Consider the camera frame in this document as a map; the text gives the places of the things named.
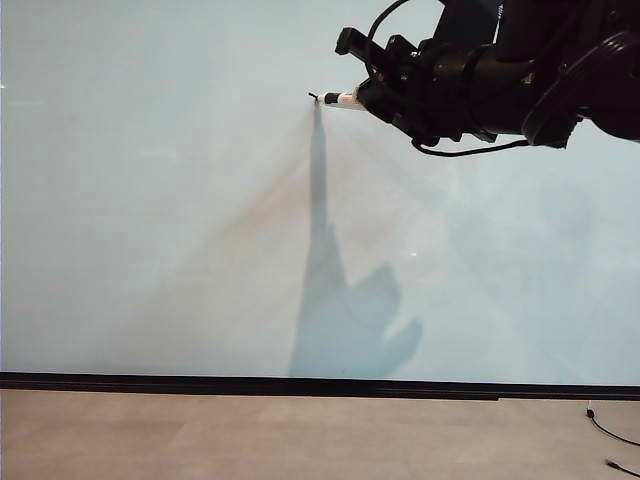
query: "black cable on floor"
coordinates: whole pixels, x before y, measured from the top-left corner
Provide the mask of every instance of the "black cable on floor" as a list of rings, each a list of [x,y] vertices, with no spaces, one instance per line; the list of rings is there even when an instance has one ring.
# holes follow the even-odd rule
[[[609,430],[604,428],[602,425],[600,425],[596,420],[596,412],[592,408],[587,408],[587,417],[591,419],[591,422],[593,423],[593,425],[601,432],[606,433],[610,437],[613,437],[616,440],[620,440],[621,442],[628,443],[629,445],[635,445],[636,447],[640,447],[640,443],[634,442],[632,440],[628,440],[626,438],[621,437],[620,435],[616,435],[615,433],[610,432]]]
[[[636,473],[636,472],[632,472],[631,470],[627,470],[626,468],[618,465],[616,462],[612,462],[611,460],[607,460],[607,465],[609,465],[611,468],[615,469],[615,470],[620,470],[621,472],[624,472],[628,475],[631,475],[632,477],[637,477],[640,478],[640,473]]]

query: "white marker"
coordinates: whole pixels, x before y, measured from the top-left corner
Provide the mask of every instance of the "white marker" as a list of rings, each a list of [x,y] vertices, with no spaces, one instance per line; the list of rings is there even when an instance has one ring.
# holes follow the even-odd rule
[[[316,102],[327,107],[366,110],[356,98],[355,93],[323,93],[322,95],[309,93],[309,95],[315,98]]]

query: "wire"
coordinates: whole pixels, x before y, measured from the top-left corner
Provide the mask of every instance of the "wire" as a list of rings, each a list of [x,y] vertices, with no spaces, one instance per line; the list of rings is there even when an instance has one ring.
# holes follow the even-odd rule
[[[636,473],[636,472],[632,472],[631,470],[627,470],[626,468],[622,467],[621,465],[618,465],[616,462],[612,462],[611,460],[607,459],[606,463],[607,463],[607,465],[609,465],[611,468],[613,468],[615,470],[620,470],[621,472],[627,473],[627,474],[631,475],[632,477],[640,478],[640,473]]]
[[[488,148],[478,148],[476,150],[466,150],[464,152],[439,152],[436,150],[430,150],[428,148],[424,148],[420,142],[417,140],[413,140],[411,142],[416,149],[426,155],[433,155],[435,157],[446,157],[446,158],[454,158],[454,157],[466,157],[469,155],[477,155],[479,153],[491,153],[491,152],[499,152],[501,150],[508,150],[510,148],[517,147],[528,147],[529,142],[526,140],[518,140],[517,142],[507,143],[506,145],[498,145],[496,147],[488,147]]]
[[[591,422],[593,423],[593,425],[601,432],[606,433],[610,437],[620,440],[621,442],[628,443],[629,445],[635,445],[636,447],[640,447],[640,443],[634,442],[632,440],[628,440],[626,438],[621,437],[620,435],[616,435],[615,433],[610,432],[609,430],[604,428],[602,425],[600,425],[596,420],[596,412],[592,408],[587,408],[587,417],[591,419]]]

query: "gray floor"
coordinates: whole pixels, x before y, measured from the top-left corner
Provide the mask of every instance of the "gray floor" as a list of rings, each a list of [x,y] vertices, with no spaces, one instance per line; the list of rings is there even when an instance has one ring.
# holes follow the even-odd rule
[[[640,403],[593,405],[640,439]],[[640,470],[640,448],[585,406],[5,391],[2,478],[631,478],[603,460]]]

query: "floor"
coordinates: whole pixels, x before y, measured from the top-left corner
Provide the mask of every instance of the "floor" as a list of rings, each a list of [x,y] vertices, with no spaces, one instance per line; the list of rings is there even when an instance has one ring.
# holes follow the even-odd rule
[[[582,401],[2,392],[2,478],[616,479],[640,448]],[[640,403],[594,402],[640,439]]]

